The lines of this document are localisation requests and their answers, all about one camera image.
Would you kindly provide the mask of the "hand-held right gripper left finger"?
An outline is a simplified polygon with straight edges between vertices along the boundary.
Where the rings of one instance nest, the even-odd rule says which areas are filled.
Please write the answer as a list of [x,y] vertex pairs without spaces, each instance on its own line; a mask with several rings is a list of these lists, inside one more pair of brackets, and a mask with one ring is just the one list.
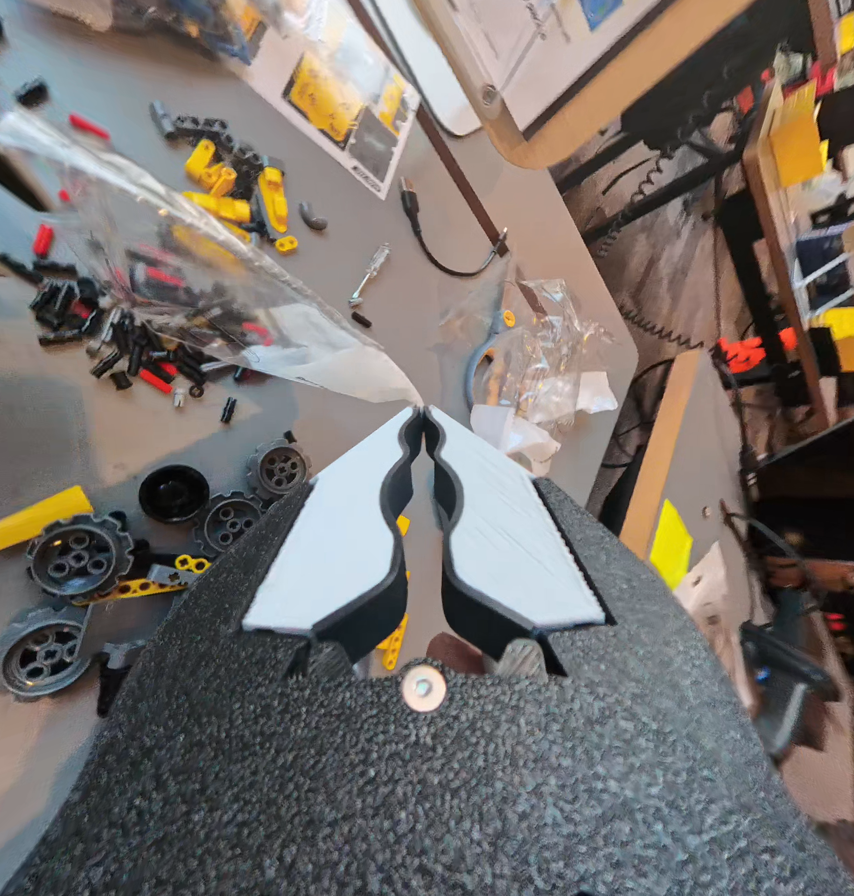
[[422,431],[420,407],[400,411],[313,478],[244,631],[336,643],[353,664],[393,633],[408,592],[398,519]]

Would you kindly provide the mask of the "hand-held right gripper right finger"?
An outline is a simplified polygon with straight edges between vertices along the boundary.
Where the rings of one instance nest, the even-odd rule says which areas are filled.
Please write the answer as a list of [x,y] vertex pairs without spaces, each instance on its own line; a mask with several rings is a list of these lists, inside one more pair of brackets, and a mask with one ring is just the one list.
[[550,657],[552,634],[606,625],[534,476],[433,406],[424,409],[424,445],[442,528],[442,606],[456,635],[491,658],[517,639]]

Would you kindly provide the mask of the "clear bag of black parts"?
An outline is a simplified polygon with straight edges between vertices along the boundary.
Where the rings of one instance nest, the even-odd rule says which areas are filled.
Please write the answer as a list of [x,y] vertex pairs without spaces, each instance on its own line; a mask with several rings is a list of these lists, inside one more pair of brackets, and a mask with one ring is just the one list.
[[252,371],[370,402],[422,400],[367,335],[256,245],[97,139],[24,109],[0,149],[42,165],[81,268],[158,336]]

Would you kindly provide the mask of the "pile of black red pins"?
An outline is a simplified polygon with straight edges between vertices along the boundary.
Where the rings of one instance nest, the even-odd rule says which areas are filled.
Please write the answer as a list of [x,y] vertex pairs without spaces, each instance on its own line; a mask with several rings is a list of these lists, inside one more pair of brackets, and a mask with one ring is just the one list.
[[119,392],[139,380],[180,408],[186,398],[202,399],[213,377],[227,370],[238,384],[253,376],[250,368],[155,332],[150,323],[119,307],[98,280],[80,277],[74,265],[36,257],[27,266],[0,252],[0,266],[36,290],[28,307],[40,328],[38,344],[44,349],[84,345],[96,359],[90,375],[108,377]]

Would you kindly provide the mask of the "grey desk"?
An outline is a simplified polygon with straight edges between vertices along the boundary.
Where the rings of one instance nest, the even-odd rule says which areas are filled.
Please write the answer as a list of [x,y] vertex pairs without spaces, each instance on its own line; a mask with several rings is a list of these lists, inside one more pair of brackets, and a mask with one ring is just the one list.
[[[390,255],[365,291],[364,314],[379,342],[423,399],[464,421],[463,402],[444,390],[434,349],[443,313],[475,287],[444,276],[413,241],[399,198],[381,200],[355,182],[262,97],[217,62],[172,39],[108,32],[26,2],[0,2],[0,110],[25,82],[43,78],[44,111],[55,121],[78,113],[107,129],[115,148],[181,191],[186,152],[160,137],[148,104],[224,118],[232,132],[286,164],[291,231],[300,247],[287,271],[343,315],[374,251]],[[482,134],[450,142],[493,222],[509,230],[528,279],[565,279],[584,308],[618,341],[609,373],[620,406],[637,367],[637,349],[552,177],[505,162]],[[327,218],[309,230],[298,206]],[[221,492],[245,483],[261,443],[292,431],[315,469],[332,461],[399,411],[281,379],[236,384],[220,378],[183,409],[150,386],[124,392],[88,375],[78,345],[37,344],[28,302],[35,291],[0,277],[0,518],[81,485],[96,510],[130,516],[131,531],[153,545],[182,543],[178,527],[159,527],[139,511],[138,486],[169,462],[201,470]],[[24,608],[42,601],[26,573],[25,548],[0,553],[0,637]],[[15,701],[0,693],[0,891],[37,844],[81,770],[95,733],[97,670],[58,697]]]

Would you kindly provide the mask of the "person's right hand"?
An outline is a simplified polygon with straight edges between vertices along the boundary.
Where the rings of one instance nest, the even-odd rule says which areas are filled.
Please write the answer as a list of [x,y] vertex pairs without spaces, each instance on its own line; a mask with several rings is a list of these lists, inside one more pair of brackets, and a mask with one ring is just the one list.
[[453,633],[434,635],[426,648],[426,656],[460,674],[482,676],[486,673],[483,653]]

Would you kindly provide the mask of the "yellow sticky note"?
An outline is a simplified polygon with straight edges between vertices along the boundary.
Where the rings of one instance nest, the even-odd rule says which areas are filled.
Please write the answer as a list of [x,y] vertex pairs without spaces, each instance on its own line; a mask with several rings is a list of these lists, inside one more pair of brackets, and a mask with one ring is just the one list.
[[689,572],[692,546],[693,538],[679,511],[665,499],[648,559],[670,590],[676,590]]

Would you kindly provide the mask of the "pile of wheels and beams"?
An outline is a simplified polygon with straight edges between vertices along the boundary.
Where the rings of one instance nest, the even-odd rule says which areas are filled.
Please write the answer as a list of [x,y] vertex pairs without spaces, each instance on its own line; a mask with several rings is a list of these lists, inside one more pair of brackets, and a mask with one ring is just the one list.
[[122,511],[79,514],[45,527],[28,541],[27,571],[51,601],[14,618],[0,638],[0,691],[21,701],[49,697],[100,666],[97,714],[107,715],[121,683],[160,626],[201,625],[187,635],[204,657],[187,659],[193,677],[224,663],[227,647],[203,641],[217,629],[245,645],[274,643],[285,659],[256,667],[304,668],[318,643],[298,636],[246,632],[244,617],[317,474],[296,442],[265,443],[249,458],[251,492],[211,493],[188,465],[153,470],[139,490],[144,515],[164,525],[191,525],[191,544],[138,546]]

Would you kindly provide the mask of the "yellow curved panel piece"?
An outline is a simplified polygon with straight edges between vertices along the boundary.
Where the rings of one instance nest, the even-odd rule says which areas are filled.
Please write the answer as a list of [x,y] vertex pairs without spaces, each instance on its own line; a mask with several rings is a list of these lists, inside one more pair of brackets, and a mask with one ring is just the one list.
[[0,551],[36,538],[45,527],[94,507],[82,487],[74,486],[0,519]]

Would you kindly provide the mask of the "black handheld scanner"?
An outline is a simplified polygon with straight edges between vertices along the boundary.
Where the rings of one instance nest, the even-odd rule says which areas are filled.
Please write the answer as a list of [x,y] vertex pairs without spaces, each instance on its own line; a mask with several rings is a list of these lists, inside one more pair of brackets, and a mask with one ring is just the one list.
[[742,655],[757,687],[754,725],[775,765],[796,747],[825,749],[826,707],[841,700],[826,670],[822,643],[807,616],[751,621],[739,629]]

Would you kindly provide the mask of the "small clear screwdriver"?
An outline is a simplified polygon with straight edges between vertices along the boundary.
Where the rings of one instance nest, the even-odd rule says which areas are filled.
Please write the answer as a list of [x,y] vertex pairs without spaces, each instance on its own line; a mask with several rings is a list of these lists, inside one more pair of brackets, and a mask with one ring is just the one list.
[[386,262],[390,253],[390,245],[385,242],[382,243],[377,250],[372,255],[370,261],[368,262],[363,277],[358,284],[358,286],[354,289],[351,297],[348,299],[348,306],[350,308],[357,308],[363,302],[363,292],[368,285],[368,283],[373,280],[383,264]]

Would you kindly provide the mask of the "yellow long curved piece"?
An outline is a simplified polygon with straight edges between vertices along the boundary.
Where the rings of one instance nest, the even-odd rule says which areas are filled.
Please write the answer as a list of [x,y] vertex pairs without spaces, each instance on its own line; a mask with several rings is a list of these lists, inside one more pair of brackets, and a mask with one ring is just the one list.
[[280,168],[264,166],[257,181],[256,198],[269,237],[280,239],[288,230],[287,196],[284,173]]

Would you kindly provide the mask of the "background shelves with goods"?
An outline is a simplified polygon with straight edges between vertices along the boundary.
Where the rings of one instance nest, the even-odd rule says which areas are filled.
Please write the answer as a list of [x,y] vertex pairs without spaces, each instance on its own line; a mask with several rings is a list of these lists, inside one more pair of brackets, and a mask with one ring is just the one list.
[[[833,2],[767,2],[773,11],[767,13],[772,27],[776,29],[776,44],[787,43],[792,50],[807,52],[806,45],[813,46],[816,60],[821,69],[832,64],[826,59],[825,49],[819,47],[822,40],[835,49],[837,33],[840,28],[833,21]],[[749,141],[745,146],[742,164],[749,194],[754,201],[757,221],[761,225],[762,238],[767,244],[770,261],[777,278],[777,297],[788,325],[796,335],[797,355],[802,369],[804,386],[797,386],[800,391],[801,406],[812,409],[812,425],[814,432],[822,431],[829,426],[826,404],[821,393],[820,379],[822,372],[809,337],[810,321],[825,310],[835,307],[823,306],[816,310],[810,307],[806,291],[815,279],[811,273],[807,279],[795,277],[801,273],[797,261],[795,244],[815,228],[825,230],[825,226],[816,225],[812,220],[813,207],[803,203],[812,201],[812,188],[823,177],[819,171],[821,165],[819,144],[829,141],[829,151],[834,150],[835,159],[844,150],[854,145],[854,84],[845,84],[837,79],[837,89],[827,92],[824,98],[815,98],[816,80],[807,79],[812,84],[806,90],[804,82],[790,95],[785,93],[778,75],[765,87],[761,107],[750,131]],[[825,132],[819,132],[819,119],[822,118],[821,106],[825,107]],[[850,273],[854,275],[854,220],[847,224],[851,230],[850,240]],[[854,285],[848,296],[854,299]],[[757,332],[763,339],[769,354],[769,348],[775,351],[774,366],[776,384],[783,404],[787,404],[786,395],[795,397],[795,383],[787,379],[787,362],[782,359],[782,343],[778,333],[769,326],[769,311],[764,309],[762,322],[757,323]]]

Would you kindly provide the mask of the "dark bent beam piece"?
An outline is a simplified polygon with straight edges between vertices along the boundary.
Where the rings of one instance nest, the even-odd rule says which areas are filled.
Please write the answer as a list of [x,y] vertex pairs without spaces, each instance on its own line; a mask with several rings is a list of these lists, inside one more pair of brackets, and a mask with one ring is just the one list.
[[164,140],[184,140],[196,147],[208,140],[214,146],[214,162],[227,164],[238,174],[258,175],[266,165],[266,157],[253,146],[237,139],[223,118],[198,118],[190,114],[174,114],[158,99],[148,104],[154,127]]

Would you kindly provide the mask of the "white monitor base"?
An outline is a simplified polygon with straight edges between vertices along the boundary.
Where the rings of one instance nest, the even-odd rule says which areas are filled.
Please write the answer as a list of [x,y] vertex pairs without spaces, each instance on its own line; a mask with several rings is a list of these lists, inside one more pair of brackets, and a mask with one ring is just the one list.
[[412,1],[370,1],[381,35],[446,136],[463,139],[481,122]]

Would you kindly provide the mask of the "instruction sheet on board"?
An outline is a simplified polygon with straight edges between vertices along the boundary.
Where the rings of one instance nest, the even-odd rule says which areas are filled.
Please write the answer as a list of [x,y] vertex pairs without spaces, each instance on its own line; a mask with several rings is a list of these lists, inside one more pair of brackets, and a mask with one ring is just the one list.
[[576,151],[752,3],[414,5],[490,142],[507,162],[537,170]]

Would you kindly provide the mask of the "grey yellow handled scissors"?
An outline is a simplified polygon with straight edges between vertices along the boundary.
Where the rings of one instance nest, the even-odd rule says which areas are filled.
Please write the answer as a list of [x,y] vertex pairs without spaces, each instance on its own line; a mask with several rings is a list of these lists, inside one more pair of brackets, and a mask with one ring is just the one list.
[[488,375],[485,378],[486,404],[496,406],[500,402],[502,385],[509,373],[505,360],[496,360],[496,343],[500,335],[516,325],[516,317],[511,309],[500,308],[490,322],[489,331],[483,343],[479,344],[468,358],[465,371],[466,408],[472,411],[475,407],[475,382],[478,370],[485,366]]

